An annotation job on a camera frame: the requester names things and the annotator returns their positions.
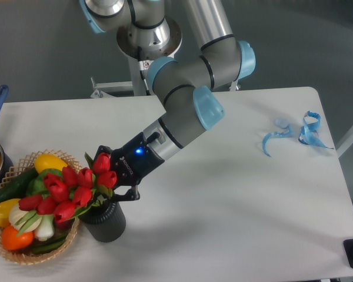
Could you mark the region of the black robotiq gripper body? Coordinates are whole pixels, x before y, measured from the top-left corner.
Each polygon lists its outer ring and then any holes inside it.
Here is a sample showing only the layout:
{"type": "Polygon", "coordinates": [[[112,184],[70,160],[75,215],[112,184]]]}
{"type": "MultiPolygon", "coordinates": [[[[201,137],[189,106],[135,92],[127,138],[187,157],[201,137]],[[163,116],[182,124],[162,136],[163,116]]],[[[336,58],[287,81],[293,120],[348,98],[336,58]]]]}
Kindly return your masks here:
{"type": "Polygon", "coordinates": [[[151,149],[151,143],[158,137],[158,132],[149,137],[141,132],[121,148],[109,153],[110,169],[116,173],[116,186],[139,185],[146,175],[165,162],[151,149]]]}

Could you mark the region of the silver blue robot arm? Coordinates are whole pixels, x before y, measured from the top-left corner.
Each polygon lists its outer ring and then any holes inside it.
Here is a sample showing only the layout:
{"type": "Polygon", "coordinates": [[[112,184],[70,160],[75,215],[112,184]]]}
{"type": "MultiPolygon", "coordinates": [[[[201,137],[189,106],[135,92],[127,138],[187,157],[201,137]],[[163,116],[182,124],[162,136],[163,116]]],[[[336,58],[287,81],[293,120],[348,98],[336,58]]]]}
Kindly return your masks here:
{"type": "Polygon", "coordinates": [[[109,154],[117,186],[127,186],[112,201],[139,198],[138,185],[150,172],[188,146],[224,117],[212,91],[236,85],[255,69],[254,50],[232,33],[220,1],[184,1],[201,55],[187,63],[173,58],[181,44],[178,25],[165,16],[164,1],[81,1],[92,30],[117,30],[117,43],[136,59],[142,89],[157,96],[165,113],[121,148],[100,146],[109,154]]]}

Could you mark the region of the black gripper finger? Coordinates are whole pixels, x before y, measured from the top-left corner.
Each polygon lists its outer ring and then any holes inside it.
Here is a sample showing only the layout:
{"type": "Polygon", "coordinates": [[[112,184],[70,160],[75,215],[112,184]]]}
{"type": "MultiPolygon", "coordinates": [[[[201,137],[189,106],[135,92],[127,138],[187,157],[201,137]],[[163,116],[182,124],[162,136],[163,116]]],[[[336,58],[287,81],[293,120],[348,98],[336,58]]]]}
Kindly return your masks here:
{"type": "Polygon", "coordinates": [[[140,199],[140,193],[138,191],[138,186],[131,186],[124,194],[118,194],[113,192],[110,198],[111,202],[132,202],[140,199]]]}
{"type": "Polygon", "coordinates": [[[111,167],[111,154],[109,148],[100,146],[93,162],[93,170],[109,170],[111,167]]]}

